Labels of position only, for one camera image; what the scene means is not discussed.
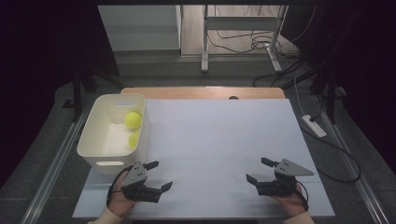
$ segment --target wooden table edge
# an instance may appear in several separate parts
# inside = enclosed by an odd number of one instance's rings
[[[147,99],[286,99],[282,89],[269,87],[138,87],[120,93],[139,93]]]

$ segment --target white cabinet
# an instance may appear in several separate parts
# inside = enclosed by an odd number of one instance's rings
[[[99,6],[113,51],[180,49],[180,6]]]

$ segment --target table leg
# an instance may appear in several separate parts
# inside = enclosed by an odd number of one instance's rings
[[[208,5],[204,5],[204,43],[202,45],[202,65],[201,72],[206,73],[209,70],[209,46],[207,43],[207,10]]]
[[[279,60],[276,57],[275,46],[276,46],[277,37],[279,36],[279,33],[280,33],[280,28],[282,27],[283,20],[285,19],[285,14],[286,14],[287,8],[288,7],[286,7],[286,6],[280,7],[280,11],[277,16],[276,27],[275,27],[275,30],[273,33],[271,44],[267,48],[268,56],[271,59],[271,63],[274,67],[275,72],[277,72],[277,73],[282,72],[282,67],[280,66]]]

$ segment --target sleeve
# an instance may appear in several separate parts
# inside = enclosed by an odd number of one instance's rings
[[[308,212],[304,212],[297,217],[291,217],[283,222],[283,224],[314,224],[314,220]]]
[[[117,217],[106,207],[105,211],[98,219],[91,221],[88,224],[120,224],[122,220],[122,217]]]

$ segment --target black wall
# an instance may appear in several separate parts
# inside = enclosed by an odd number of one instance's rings
[[[95,75],[90,66],[105,75],[119,71],[96,5],[0,2],[3,185],[47,119],[60,86],[77,70],[89,79]]]

